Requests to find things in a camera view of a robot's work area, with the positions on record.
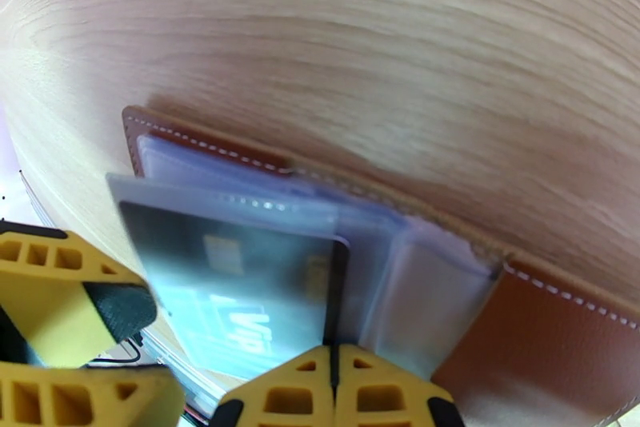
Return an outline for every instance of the leather wallet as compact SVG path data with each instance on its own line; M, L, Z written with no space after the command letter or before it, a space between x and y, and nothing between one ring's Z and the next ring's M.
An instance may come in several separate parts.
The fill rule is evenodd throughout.
M604 426L638 403L640 314L605 290L393 186L332 166L330 156L320 162L138 106L122 116L140 177L136 141L150 135L265 173L324 182L468 241L498 278L432 380L450 391L469 426Z

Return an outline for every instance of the light wood surface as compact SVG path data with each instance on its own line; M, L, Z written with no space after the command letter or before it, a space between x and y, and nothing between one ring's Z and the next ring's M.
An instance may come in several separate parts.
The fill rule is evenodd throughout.
M640 0L0 0L0 100L60 226L152 105L381 178L640 299Z

